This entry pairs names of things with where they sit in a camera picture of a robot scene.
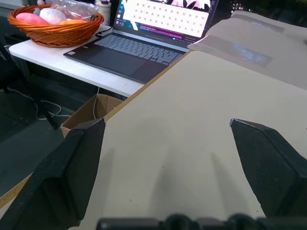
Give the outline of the white bottle with purple cap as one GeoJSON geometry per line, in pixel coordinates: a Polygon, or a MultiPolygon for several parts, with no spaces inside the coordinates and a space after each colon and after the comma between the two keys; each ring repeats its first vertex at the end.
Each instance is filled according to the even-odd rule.
{"type": "Polygon", "coordinates": [[[104,25],[110,25],[111,2],[110,0],[95,0],[95,6],[98,7],[98,12],[104,18],[104,25]]]}

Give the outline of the orange wicker basket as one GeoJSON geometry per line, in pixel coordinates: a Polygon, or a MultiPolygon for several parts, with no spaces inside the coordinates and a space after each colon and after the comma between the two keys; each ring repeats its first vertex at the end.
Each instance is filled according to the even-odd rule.
{"type": "Polygon", "coordinates": [[[35,8],[43,9],[49,5],[26,6],[13,10],[8,14],[8,22],[19,28],[34,43],[46,47],[73,47],[90,40],[104,22],[101,14],[97,13],[91,22],[70,25],[31,25],[16,19],[20,13],[33,13],[35,8]]]}

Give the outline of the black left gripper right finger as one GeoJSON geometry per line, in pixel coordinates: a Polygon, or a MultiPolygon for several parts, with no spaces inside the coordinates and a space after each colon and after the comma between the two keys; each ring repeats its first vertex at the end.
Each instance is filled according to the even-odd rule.
{"type": "Polygon", "coordinates": [[[307,159],[276,130],[232,119],[245,177],[267,217],[307,217],[307,159]]]}

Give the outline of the white plush toy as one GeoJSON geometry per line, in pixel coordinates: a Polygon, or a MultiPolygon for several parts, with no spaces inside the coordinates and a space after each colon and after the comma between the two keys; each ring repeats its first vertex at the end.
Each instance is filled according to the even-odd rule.
{"type": "Polygon", "coordinates": [[[53,8],[43,8],[39,16],[49,24],[60,24],[62,21],[67,20],[63,12],[53,8]]]}

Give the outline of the grey open laptop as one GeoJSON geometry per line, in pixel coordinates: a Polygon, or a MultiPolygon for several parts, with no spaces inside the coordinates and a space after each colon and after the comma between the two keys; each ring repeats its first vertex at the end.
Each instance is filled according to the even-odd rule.
{"type": "Polygon", "coordinates": [[[148,83],[205,37],[219,0],[122,0],[110,33],[65,56],[148,83]]]}

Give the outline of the brown cardboard box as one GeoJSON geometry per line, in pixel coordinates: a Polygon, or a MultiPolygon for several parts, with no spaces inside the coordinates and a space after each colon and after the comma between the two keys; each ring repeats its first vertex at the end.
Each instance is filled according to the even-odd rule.
{"type": "Polygon", "coordinates": [[[61,125],[60,128],[64,138],[74,127],[81,123],[106,116],[122,102],[122,100],[109,95],[94,95],[61,125]]]}

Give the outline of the white side table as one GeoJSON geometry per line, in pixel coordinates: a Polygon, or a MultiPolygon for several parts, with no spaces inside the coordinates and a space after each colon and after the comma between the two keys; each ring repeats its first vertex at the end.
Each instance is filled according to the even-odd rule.
{"type": "Polygon", "coordinates": [[[85,65],[64,56],[74,47],[52,48],[35,44],[31,40],[12,45],[10,53],[50,70],[68,75],[102,89],[130,97],[144,85],[116,74],[85,65]]]}

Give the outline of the clear plastic bag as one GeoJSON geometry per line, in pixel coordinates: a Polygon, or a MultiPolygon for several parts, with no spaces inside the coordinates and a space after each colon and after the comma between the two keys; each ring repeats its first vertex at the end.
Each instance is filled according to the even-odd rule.
{"type": "Polygon", "coordinates": [[[51,8],[61,11],[67,19],[90,22],[98,13],[98,6],[76,0],[53,0],[51,8]]]}

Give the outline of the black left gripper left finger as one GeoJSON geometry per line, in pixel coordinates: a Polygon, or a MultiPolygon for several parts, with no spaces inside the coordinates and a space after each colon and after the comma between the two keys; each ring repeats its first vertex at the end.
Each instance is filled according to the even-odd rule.
{"type": "Polygon", "coordinates": [[[106,123],[81,123],[36,167],[0,219],[0,230],[68,230],[83,220],[106,123]]]}

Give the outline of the pink plush toy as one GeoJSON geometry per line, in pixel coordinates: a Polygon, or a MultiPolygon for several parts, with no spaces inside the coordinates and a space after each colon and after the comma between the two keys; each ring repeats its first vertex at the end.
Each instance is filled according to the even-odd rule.
{"type": "Polygon", "coordinates": [[[46,20],[44,20],[40,16],[35,15],[33,13],[23,12],[23,13],[16,15],[15,18],[23,23],[49,25],[49,23],[46,20]]]}

